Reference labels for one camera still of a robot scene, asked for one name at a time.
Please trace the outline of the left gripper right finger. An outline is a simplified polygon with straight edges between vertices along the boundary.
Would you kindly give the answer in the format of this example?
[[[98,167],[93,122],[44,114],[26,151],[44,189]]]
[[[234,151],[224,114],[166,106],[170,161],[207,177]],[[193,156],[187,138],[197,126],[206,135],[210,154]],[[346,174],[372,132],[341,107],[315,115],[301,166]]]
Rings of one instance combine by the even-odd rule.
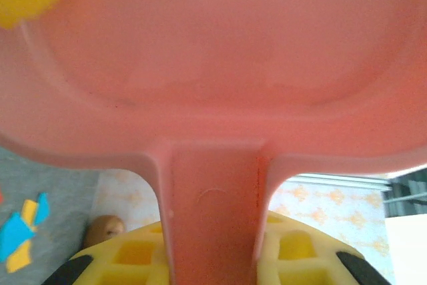
[[[257,283],[389,284],[359,251],[307,224],[268,212]]]

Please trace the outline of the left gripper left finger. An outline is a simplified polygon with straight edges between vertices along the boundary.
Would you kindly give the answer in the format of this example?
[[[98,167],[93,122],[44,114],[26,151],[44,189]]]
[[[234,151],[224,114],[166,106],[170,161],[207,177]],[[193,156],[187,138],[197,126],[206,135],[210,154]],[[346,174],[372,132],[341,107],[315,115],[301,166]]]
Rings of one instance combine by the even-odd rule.
[[[43,283],[169,284],[161,223],[146,225],[81,250]]]

